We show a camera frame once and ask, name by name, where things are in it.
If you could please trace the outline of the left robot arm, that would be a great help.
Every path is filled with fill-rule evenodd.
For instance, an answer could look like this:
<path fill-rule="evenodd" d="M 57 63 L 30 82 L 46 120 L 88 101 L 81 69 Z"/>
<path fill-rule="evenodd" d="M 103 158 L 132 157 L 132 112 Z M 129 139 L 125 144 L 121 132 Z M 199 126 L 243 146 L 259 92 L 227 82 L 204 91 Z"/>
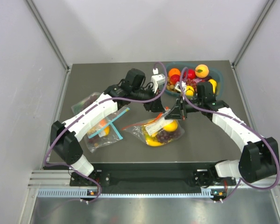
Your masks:
<path fill-rule="evenodd" d="M 86 185 L 96 181 L 94 167 L 84 156 L 79 144 L 87 132 L 112 113 L 131 103 L 142 103 L 149 112 L 164 112 L 161 104 L 161 95 L 165 87 L 167 75 L 160 74 L 157 68 L 153 69 L 151 81 L 145 85 L 145 73 L 139 69 L 130 69 L 126 77 L 118 84 L 110 85 L 92 104 L 83 109 L 74 117 L 64 121 L 56 121 L 51 126 L 50 149 L 80 173 L 80 179 Z"/>

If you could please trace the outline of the red zip bag with fruit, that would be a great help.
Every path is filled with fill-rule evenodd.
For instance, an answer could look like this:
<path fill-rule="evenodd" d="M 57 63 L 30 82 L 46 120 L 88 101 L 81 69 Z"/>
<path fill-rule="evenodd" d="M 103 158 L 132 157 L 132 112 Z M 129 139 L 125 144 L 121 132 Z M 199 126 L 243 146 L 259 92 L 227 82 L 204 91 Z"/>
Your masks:
<path fill-rule="evenodd" d="M 161 147 L 183 136 L 184 129 L 176 119 L 165 119 L 166 113 L 122 128 L 150 147 Z"/>

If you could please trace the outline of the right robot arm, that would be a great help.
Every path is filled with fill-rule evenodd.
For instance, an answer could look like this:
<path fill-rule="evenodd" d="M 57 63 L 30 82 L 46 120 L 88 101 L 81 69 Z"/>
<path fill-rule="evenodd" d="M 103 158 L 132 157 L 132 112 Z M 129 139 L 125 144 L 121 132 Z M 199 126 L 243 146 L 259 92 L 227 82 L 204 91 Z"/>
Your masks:
<path fill-rule="evenodd" d="M 241 151 L 240 159 L 219 161 L 208 173 L 209 181 L 220 184 L 226 177 L 241 178 L 246 183 L 254 183 L 275 175 L 280 177 L 278 143 L 273 138 L 264 138 L 240 120 L 232 109 L 222 100 L 217 100 L 211 82 L 197 85 L 197 95 L 189 100 L 191 92 L 184 82 L 177 82 L 175 88 L 180 92 L 175 106 L 166 119 L 186 119 L 188 113 L 201 112 L 213 124 L 220 127 Z"/>

